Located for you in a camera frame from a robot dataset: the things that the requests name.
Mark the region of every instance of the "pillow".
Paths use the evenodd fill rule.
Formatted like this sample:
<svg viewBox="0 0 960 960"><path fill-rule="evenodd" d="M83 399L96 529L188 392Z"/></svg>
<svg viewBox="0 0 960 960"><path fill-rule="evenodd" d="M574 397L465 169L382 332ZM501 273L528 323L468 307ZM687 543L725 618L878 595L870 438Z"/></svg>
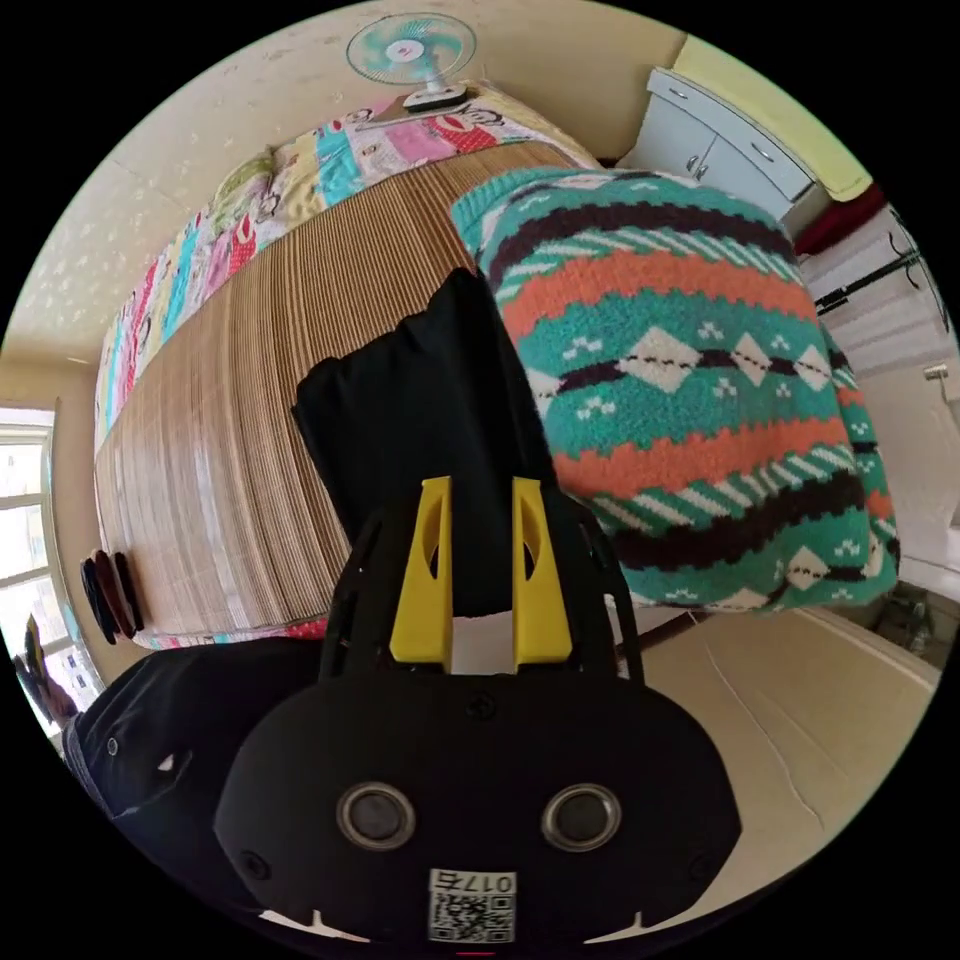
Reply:
<svg viewBox="0 0 960 960"><path fill-rule="evenodd" d="M870 417L766 212L650 172L512 171L452 217L560 486L639 604L866 603L899 542Z"/></svg>
<svg viewBox="0 0 960 960"><path fill-rule="evenodd" d="M232 170L217 187L210 204L213 238L232 230L266 195L273 177L273 152L264 150Z"/></svg>
<svg viewBox="0 0 960 960"><path fill-rule="evenodd" d="M259 222L278 235L306 223L326 204L316 189L317 131L309 130L274 151L274 175L261 204Z"/></svg>

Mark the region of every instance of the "white cabinet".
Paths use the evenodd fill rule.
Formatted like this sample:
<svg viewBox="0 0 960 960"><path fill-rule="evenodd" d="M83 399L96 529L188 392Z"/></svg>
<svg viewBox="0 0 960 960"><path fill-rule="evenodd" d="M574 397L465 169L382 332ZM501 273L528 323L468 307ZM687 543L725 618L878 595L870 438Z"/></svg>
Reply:
<svg viewBox="0 0 960 960"><path fill-rule="evenodd" d="M710 187L732 193L741 200L755 203L761 210L782 220L793 204L768 180L757 174L757 168L723 137L717 137L700 166L696 179Z"/></svg>
<svg viewBox="0 0 960 960"><path fill-rule="evenodd" d="M620 164L692 176L716 139L717 135L705 123L653 97L637 145Z"/></svg>
<svg viewBox="0 0 960 960"><path fill-rule="evenodd" d="M654 70L634 148L617 164L661 170L755 203L799 234L829 204L803 164L729 104L669 70Z"/></svg>

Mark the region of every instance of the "sticker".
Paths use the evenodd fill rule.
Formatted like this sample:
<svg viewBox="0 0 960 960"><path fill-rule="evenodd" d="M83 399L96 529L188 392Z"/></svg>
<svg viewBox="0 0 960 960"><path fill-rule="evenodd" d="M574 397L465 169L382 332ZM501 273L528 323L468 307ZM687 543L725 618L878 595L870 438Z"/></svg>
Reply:
<svg viewBox="0 0 960 960"><path fill-rule="evenodd" d="M430 871L429 939L439 943L512 943L517 875Z"/></svg>

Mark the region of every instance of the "colorful bed sheet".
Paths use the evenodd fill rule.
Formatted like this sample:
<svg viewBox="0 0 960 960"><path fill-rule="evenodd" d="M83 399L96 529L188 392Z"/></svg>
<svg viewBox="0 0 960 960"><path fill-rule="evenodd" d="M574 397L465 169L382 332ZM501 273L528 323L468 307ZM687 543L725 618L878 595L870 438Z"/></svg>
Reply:
<svg viewBox="0 0 960 960"><path fill-rule="evenodd" d="M103 341L95 452L157 351L237 270L304 221L406 170L527 140L596 161L572 138L485 83L443 115L377 118L393 98L267 150L234 170L150 265Z"/></svg>
<svg viewBox="0 0 960 960"><path fill-rule="evenodd" d="M173 637L167 634L138 633L133 642L148 650L174 650L178 647L202 647L211 643L242 643L265 637L296 637L299 640L322 640L327 633L327 618L319 617L305 623L285 627L261 627L236 633L207 633L196 637Z"/></svg>

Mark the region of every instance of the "cabinet door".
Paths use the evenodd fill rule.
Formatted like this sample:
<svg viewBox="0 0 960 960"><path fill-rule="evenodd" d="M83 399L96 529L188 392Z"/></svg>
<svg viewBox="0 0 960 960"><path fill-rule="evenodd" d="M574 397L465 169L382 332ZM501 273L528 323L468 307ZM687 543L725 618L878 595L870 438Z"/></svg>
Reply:
<svg viewBox="0 0 960 960"><path fill-rule="evenodd" d="M650 98L636 146L617 164L693 176L717 135L696 117L661 97Z"/></svg>
<svg viewBox="0 0 960 960"><path fill-rule="evenodd" d="M752 160L788 200L796 200L810 186L812 181L807 172L786 150L755 121L720 100L716 94L701 90L685 77L668 70L654 70L647 89L667 103L682 107Z"/></svg>
<svg viewBox="0 0 960 960"><path fill-rule="evenodd" d="M716 187L740 200L755 203L778 220L792 206L773 183L723 137L713 141L695 175L704 186Z"/></svg>

